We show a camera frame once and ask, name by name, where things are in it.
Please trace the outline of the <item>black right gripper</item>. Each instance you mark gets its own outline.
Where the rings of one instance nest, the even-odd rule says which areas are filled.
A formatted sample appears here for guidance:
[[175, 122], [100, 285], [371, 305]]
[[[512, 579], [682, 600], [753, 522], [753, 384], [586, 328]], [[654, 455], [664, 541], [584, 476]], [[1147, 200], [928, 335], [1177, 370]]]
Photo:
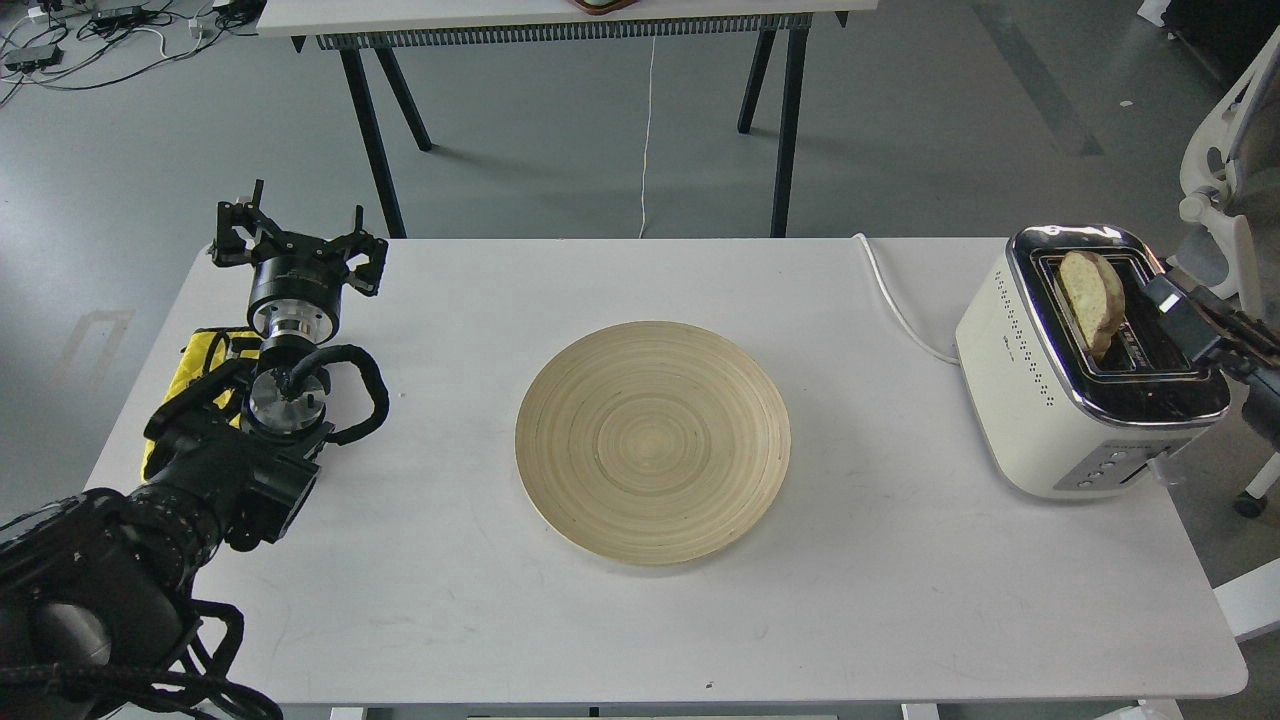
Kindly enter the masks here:
[[1187, 360], [1243, 373], [1248, 387], [1243, 418], [1279, 451], [1277, 333], [1202, 284], [1187, 288], [1170, 275], [1156, 275], [1146, 282], [1143, 293], [1156, 306], [1164, 333]]

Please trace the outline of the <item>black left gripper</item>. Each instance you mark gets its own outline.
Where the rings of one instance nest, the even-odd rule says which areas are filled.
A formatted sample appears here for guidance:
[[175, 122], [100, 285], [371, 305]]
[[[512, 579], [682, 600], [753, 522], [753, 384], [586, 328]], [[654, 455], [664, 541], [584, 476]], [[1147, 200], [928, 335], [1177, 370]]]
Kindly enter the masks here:
[[259, 336], [332, 338], [340, 328], [342, 287], [376, 297], [389, 243], [365, 228], [362, 205], [355, 206], [351, 231], [335, 237], [335, 251], [324, 240], [283, 240], [261, 209], [264, 190], [265, 181], [256, 179], [251, 195], [218, 204], [209, 256], [215, 266], [253, 268], [247, 320]]

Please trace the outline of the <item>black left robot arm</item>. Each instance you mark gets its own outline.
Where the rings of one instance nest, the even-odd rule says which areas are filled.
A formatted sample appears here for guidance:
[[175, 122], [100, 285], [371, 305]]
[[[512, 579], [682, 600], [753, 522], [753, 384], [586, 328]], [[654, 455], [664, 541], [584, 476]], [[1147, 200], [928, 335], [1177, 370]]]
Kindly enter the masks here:
[[91, 488], [3, 528], [3, 716], [102, 719], [125, 705], [195, 719], [279, 719], [232, 682], [244, 637], [233, 605], [198, 600], [223, 547], [279, 541], [315, 487], [317, 455], [381, 427], [389, 391], [372, 356], [335, 345], [344, 287], [372, 297], [388, 243], [355, 213], [330, 240], [282, 229], [264, 183], [220, 202], [209, 250], [250, 266], [256, 356], [227, 357], [168, 398], [143, 434], [142, 484]]

